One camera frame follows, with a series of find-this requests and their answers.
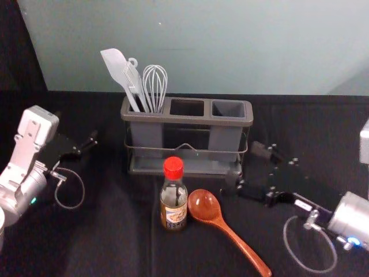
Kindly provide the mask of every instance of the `sauce bottle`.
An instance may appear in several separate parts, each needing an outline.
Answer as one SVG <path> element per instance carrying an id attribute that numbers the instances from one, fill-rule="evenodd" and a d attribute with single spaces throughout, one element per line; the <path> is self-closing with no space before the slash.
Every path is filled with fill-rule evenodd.
<path id="1" fill-rule="evenodd" d="M 182 183 L 183 162 L 178 157 L 169 157 L 164 162 L 164 185 L 160 191 L 161 224 L 167 230 L 178 231 L 187 221 L 188 192 Z"/>

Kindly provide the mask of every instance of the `spoon handle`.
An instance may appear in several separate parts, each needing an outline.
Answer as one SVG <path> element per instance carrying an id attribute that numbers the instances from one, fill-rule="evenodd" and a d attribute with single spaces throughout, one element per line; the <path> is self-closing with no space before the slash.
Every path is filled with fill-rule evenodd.
<path id="1" fill-rule="evenodd" d="M 269 267 L 263 262 L 262 259 L 253 251 L 251 247 L 249 247 L 223 220 L 219 220 L 216 223 L 216 226 L 225 232 L 233 241 L 236 243 L 238 248 L 243 252 L 243 254 L 251 261 L 254 267 L 259 271 L 261 276 L 270 277 L 272 275 L 272 271 Z"/>

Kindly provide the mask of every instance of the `red bottle cap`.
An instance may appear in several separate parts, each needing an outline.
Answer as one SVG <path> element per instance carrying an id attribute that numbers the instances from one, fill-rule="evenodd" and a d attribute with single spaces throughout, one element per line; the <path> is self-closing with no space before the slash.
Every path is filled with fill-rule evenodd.
<path id="1" fill-rule="evenodd" d="M 164 175 L 169 180 L 177 180 L 183 176 L 183 161 L 179 157 L 169 157 L 164 162 Z"/>

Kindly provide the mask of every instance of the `whisk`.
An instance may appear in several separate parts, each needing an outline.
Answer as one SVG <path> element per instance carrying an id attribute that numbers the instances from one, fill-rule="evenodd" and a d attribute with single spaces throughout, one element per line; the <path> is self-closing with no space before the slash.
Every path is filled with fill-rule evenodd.
<path id="1" fill-rule="evenodd" d="M 148 65 L 142 74 L 142 87 L 152 113 L 161 113 L 165 93 L 167 92 L 168 74 L 160 65 Z"/>

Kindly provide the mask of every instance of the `cable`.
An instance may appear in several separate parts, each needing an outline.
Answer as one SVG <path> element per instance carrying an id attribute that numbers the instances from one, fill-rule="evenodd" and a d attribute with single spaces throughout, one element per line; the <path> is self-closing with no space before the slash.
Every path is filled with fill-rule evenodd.
<path id="1" fill-rule="evenodd" d="M 52 167 L 52 170 L 51 171 L 54 171 L 60 164 L 60 160 L 57 161 L 57 163 Z"/>
<path id="2" fill-rule="evenodd" d="M 66 169 L 64 167 L 57 167 L 56 168 L 57 170 L 64 170 L 64 171 L 67 171 L 67 172 L 70 172 L 70 173 L 73 173 L 77 178 L 78 180 L 80 181 L 81 183 L 81 186 L 82 186 L 82 198 L 81 198 L 81 201 L 75 205 L 75 206 L 65 206 L 64 204 L 62 204 L 60 201 L 59 201 L 59 198 L 58 198 L 58 191 L 59 191 L 59 188 L 61 186 L 61 183 L 59 183 L 57 185 L 57 188 L 55 189 L 55 193 L 54 193 L 54 197 L 55 197 L 55 201 L 58 203 L 58 205 L 64 209 L 77 209 L 80 205 L 82 205 L 83 201 L 85 200 L 85 184 L 83 183 L 83 180 L 82 178 L 76 173 L 74 172 L 73 170 L 71 169 Z"/>
<path id="3" fill-rule="evenodd" d="M 337 265 L 337 252 L 336 249 L 334 248 L 334 245 L 332 243 L 332 241 L 330 240 L 330 238 L 328 237 L 328 235 L 322 230 L 322 229 L 315 229 L 316 231 L 318 231 L 324 238 L 325 240 L 327 240 L 327 243 L 329 244 L 329 247 L 332 250 L 332 254 L 333 254 L 333 264 L 324 270 L 316 270 L 316 269 L 312 269 L 310 267 L 307 267 L 306 265 L 304 265 L 294 254 L 294 252 L 292 251 L 292 249 L 289 247 L 288 241 L 287 241 L 287 227 L 289 225 L 289 223 L 298 218 L 297 215 L 290 217 L 289 219 L 287 219 L 286 223 L 284 223 L 283 226 L 283 241 L 284 244 L 288 250 L 288 253 L 292 256 L 292 258 L 298 263 L 299 266 L 301 266 L 303 269 L 305 269 L 306 271 L 312 272 L 312 273 L 316 273 L 316 274 L 324 274 L 324 273 L 328 273 L 332 270 L 334 270 L 334 268 Z"/>

